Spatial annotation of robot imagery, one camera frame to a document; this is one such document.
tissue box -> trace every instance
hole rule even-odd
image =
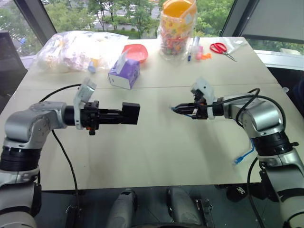
[[[139,74],[139,61],[133,59],[118,60],[108,73],[112,85],[126,89],[132,88]]]

road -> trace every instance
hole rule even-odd
[[[159,6],[157,5],[157,3],[153,3],[153,5],[154,5],[154,7],[151,11],[151,18],[152,19],[157,19],[158,15],[160,13],[160,9],[159,9]],[[131,5],[131,10],[135,10],[134,5]],[[104,11],[104,15],[105,16],[110,16],[111,14],[110,14],[109,11]],[[124,17],[126,15],[126,11],[124,9],[120,9],[116,12],[116,15],[120,16],[120,17]],[[102,29],[102,26],[101,26],[98,18],[95,19],[94,25],[95,25],[95,29]],[[114,29],[111,24],[106,24],[106,23],[104,24],[104,28],[108,29],[108,30],[113,30]],[[121,30],[122,28],[125,28],[125,30],[136,29],[136,27],[131,26],[131,25],[118,25],[117,28],[118,28],[118,30]]]

scissors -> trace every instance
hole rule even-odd
[[[230,54],[227,53],[227,47],[223,43],[211,44],[210,45],[210,50],[215,52],[215,53],[218,53],[218,54],[223,54],[223,55],[229,57],[230,59],[232,59],[233,61],[236,62],[236,59],[233,58]]]

blue ethernet cable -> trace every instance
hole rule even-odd
[[[252,146],[251,150],[248,151],[247,153],[245,153],[244,155],[239,156],[238,158],[236,158],[233,161],[235,165],[239,164],[247,155],[249,155],[250,153],[252,153],[256,149],[252,139],[250,139],[250,142],[251,142],[251,146]]]

black cable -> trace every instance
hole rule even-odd
[[[264,167],[263,167],[263,165],[262,165],[262,162],[259,161],[259,162],[258,162],[258,165],[259,165],[260,169],[262,169],[262,170],[264,169]]]
[[[253,199],[252,199],[252,196],[251,196],[250,190],[249,190],[250,176],[251,176],[252,169],[253,169],[253,167],[254,167],[254,165],[255,165],[256,162],[257,162],[257,158],[255,158],[253,160],[253,162],[251,163],[250,168],[248,170],[248,175],[247,175],[247,193],[248,193],[248,198],[249,198],[252,210],[254,211],[254,213],[256,215],[256,218],[257,218],[257,221],[258,221],[260,227],[261,228],[265,228],[264,223],[263,223],[263,221],[262,221],[262,219],[261,219],[261,217],[260,217],[260,215],[259,215],[259,213],[257,211],[257,208],[256,208],[256,206],[255,206],[255,204],[253,202]]]
[[[38,177],[37,177],[37,183],[40,184],[40,181],[41,181],[41,176],[40,176],[40,169],[39,169]]]
[[[81,86],[81,84],[69,85],[69,86],[65,86],[65,87],[63,87],[63,88],[60,88],[60,89],[58,89],[58,90],[55,90],[54,92],[52,92],[52,93],[46,95],[44,98],[42,98],[42,99],[40,100],[40,102],[45,101],[46,99],[48,99],[49,97],[51,97],[51,96],[54,95],[55,93],[58,93],[58,92],[60,92],[60,91],[62,91],[62,90],[68,89],[68,88],[77,87],[77,86]],[[58,142],[58,144],[59,144],[59,146],[60,146],[60,148],[61,148],[61,150],[62,150],[64,156],[66,157],[66,160],[67,160],[67,162],[68,162],[68,164],[69,164],[69,166],[70,166],[70,169],[71,169],[71,172],[72,172],[72,175],[73,175],[74,186],[75,186],[75,195],[76,195],[76,204],[77,204],[77,215],[78,215],[78,217],[80,217],[80,200],[79,200],[77,180],[76,180],[76,175],[75,175],[75,172],[74,172],[73,165],[72,165],[72,163],[71,163],[71,161],[70,161],[70,159],[69,159],[69,157],[68,157],[68,155],[67,155],[67,153],[66,153],[65,148],[63,147],[61,141],[58,139],[58,137],[57,137],[57,135],[55,134],[55,131],[54,131],[54,130],[52,130],[52,134],[53,134],[54,138],[56,139],[56,141]],[[38,173],[38,183],[40,183],[40,171],[39,171],[39,173]]]
[[[46,99],[48,99],[50,96],[54,95],[55,93],[58,93],[58,92],[60,92],[62,90],[65,90],[65,89],[68,89],[68,88],[72,88],[72,87],[76,87],[76,86],[81,86],[81,84],[68,85],[66,87],[62,87],[62,88],[60,88],[58,90],[55,90],[54,92],[52,92],[52,93],[46,95],[44,98],[42,98],[40,100],[40,102],[45,101]]]
[[[75,194],[76,194],[76,203],[77,203],[77,215],[78,215],[78,217],[80,217],[80,203],[79,203],[79,195],[78,195],[78,186],[77,186],[76,176],[75,176],[75,172],[74,172],[74,168],[73,168],[72,162],[68,158],[68,155],[66,153],[65,148],[63,147],[61,141],[58,139],[58,137],[55,134],[54,130],[52,130],[52,134],[55,137],[56,141],[58,142],[60,148],[62,149],[62,152],[65,155],[68,164],[70,165],[70,169],[71,169],[71,172],[72,172],[72,175],[73,175],[73,180],[74,180],[74,185],[75,185]]]
[[[243,127],[243,125],[239,122],[239,116],[241,115],[242,111],[245,110],[245,108],[251,103],[253,102],[254,99],[257,98],[258,94],[260,93],[260,89],[259,88],[255,88],[253,90],[250,90],[248,93],[252,93],[253,91],[256,91],[256,93],[252,96],[252,98],[250,98],[249,101],[247,101],[246,104],[243,105],[243,107],[240,108],[240,110],[237,112],[237,115],[236,115],[236,122],[237,124],[240,126],[240,127]]]
[[[240,99],[243,99],[243,98],[251,98],[253,97],[254,95],[244,95],[244,96],[239,96],[239,97],[234,97],[234,98],[231,98],[231,99],[227,99],[225,101],[219,101],[219,102],[215,102],[213,104],[209,104],[209,105],[204,105],[205,108],[209,108],[209,107],[214,107],[216,105],[221,105],[221,104],[224,104],[224,103],[227,103],[227,102],[231,102],[231,101],[236,101],[236,100],[240,100]],[[265,99],[265,100],[268,100],[270,102],[272,102],[281,112],[281,115],[282,115],[282,121],[283,121],[283,126],[284,126],[284,129],[286,128],[286,116],[285,116],[285,112],[283,110],[283,108],[281,107],[281,105],[276,102],[274,99],[270,98],[270,97],[267,97],[267,96],[261,96],[261,95],[258,95],[256,96],[257,98],[262,98],[262,99]]]

